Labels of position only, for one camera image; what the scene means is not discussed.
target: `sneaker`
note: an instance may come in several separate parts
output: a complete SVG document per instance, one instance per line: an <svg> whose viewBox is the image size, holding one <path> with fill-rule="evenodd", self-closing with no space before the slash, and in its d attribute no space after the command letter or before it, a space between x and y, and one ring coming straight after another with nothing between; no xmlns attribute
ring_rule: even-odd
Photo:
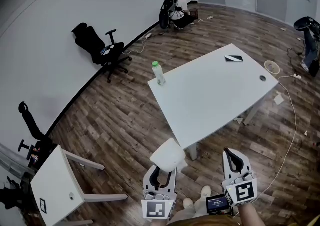
<svg viewBox="0 0 320 226"><path fill-rule="evenodd" d="M309 68L308 68L308 66L305 64L304 61L302 61L302 62L300 63L300 65L302 66L302 68L303 68L306 72L309 72Z"/></svg>
<svg viewBox="0 0 320 226"><path fill-rule="evenodd" d="M201 198L209 198L211 197L211 187L210 186L204 186L201 190Z"/></svg>
<svg viewBox="0 0 320 226"><path fill-rule="evenodd" d="M184 209L193 209L193 210L195 210L195 204L191 200L191 198L186 198L186 199L183 200L183 207L184 207Z"/></svg>
<svg viewBox="0 0 320 226"><path fill-rule="evenodd" d="M184 28L179 28L178 26L176 26L175 24L174 24L174 27L177 29L177 30L179 30L179 31L182 31Z"/></svg>

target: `white cable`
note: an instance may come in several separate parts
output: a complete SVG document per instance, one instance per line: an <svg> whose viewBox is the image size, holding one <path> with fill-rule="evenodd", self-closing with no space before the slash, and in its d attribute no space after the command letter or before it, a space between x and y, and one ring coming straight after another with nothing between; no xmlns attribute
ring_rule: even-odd
<svg viewBox="0 0 320 226"><path fill-rule="evenodd" d="M145 44L145 42L147 41L147 37L145 38L145 40L142 42L142 44L143 44L143 48L142 48L142 50L141 50L141 52L138 52L137 50L132 50L132 51L130 51L130 52L128 52L128 53L124 53L124 52L122 52L124 55L129 55L129 54L131 54L132 52L137 52L138 54L141 54L144 50L145 50L145 47L146 47L146 44Z"/></svg>
<svg viewBox="0 0 320 226"><path fill-rule="evenodd" d="M278 78L278 81L281 79L281 78L291 78L291 77L293 77L294 75L290 75L290 76L281 76L281 77L279 77ZM292 138L292 142L291 142L291 144L290 144L290 147L289 147L289 149L288 149L288 151L286 152L286 154L285 154L285 156L284 156L284 160L283 160L283 162L282 162L282 165L281 165L281 167L280 167L280 169L279 169L279 171L278 171L278 173L276 174L276 176L275 176L275 178L273 179L273 181L270 183L270 185L269 185L269 187L268 188L266 188L265 190L264 190L264 192L262 192L257 198L256 198L256 200L255 201L253 201L252 203L254 203L254 202L256 202L271 186L272 186L272 184L275 182L275 180L277 179L277 177L278 177L278 175L280 174L280 172L281 172L281 170L282 170L282 167L284 166L284 164L285 164L285 162L286 162L286 158L287 158L287 156L288 156L288 154L289 154L289 151L290 151L290 149L291 149L291 147L292 147L292 145L294 144L294 141L295 141L295 137L296 137L296 133L297 133L297 115L296 115L296 110L295 110L295 107L294 107L294 104L293 104L293 102L292 102L292 99L291 99L291 96L290 96L290 93L289 93L289 91L284 87L284 85L283 84L281 84L281 82L279 81L279 84L286 90L286 92L288 93L288 95L289 95L289 98L290 98L290 102L291 102L291 106L292 106L292 108L293 108L293 112L294 112L294 124L295 124L295 132L294 132L294 135L293 135L293 138Z"/></svg>

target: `white shirt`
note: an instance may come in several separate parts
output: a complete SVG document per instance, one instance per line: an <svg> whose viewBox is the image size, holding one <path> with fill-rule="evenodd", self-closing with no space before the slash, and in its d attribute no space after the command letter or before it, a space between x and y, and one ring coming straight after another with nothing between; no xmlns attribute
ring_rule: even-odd
<svg viewBox="0 0 320 226"><path fill-rule="evenodd" d="M170 18L171 20L179 20L181 19L182 17L185 16L184 14L184 10L188 10L188 3L186 0L177 0L177 5L176 5L177 8L182 8L182 11L178 12L178 11L174 11L172 13L170 13Z"/></svg>

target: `white sneaker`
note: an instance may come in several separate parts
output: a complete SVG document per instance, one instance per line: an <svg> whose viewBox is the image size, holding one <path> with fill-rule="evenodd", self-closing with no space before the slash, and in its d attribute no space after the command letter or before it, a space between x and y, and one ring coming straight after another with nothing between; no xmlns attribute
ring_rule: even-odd
<svg viewBox="0 0 320 226"><path fill-rule="evenodd" d="M303 68L306 72L309 72L309 68L308 68L308 66L305 64L304 61L302 61L302 62L300 63L300 65L302 66L302 68Z"/></svg>
<svg viewBox="0 0 320 226"><path fill-rule="evenodd" d="M183 200L183 207L184 209L193 209L194 211L195 210L195 204L194 202L191 200L191 198L185 198Z"/></svg>
<svg viewBox="0 0 320 226"><path fill-rule="evenodd" d="M201 190L201 198L209 198L211 197L211 187L210 186L204 186Z"/></svg>

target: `chair base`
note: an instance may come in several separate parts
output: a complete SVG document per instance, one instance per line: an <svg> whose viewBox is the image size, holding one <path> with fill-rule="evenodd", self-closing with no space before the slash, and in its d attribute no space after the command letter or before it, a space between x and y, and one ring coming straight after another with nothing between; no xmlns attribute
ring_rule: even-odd
<svg viewBox="0 0 320 226"><path fill-rule="evenodd" d="M122 66L120 65L120 63L122 63L122 62L124 62L124 61L126 61L126 60L132 61L132 58L131 58L130 56L128 56L128 57L125 57L125 58L123 58L123 59L121 59L121 60L118 60L118 61L116 61L115 63L111 64L109 67L106 67L106 69L103 71L103 74L106 73L107 71L109 71L108 80L107 80L107 82L108 82L109 84L111 83L110 78L111 78L111 76L112 76L112 74L114 73L114 71L115 71L116 68L123 70L124 73L126 73L126 74L129 73L129 71L128 71L126 68L124 68L124 67L122 67Z"/></svg>

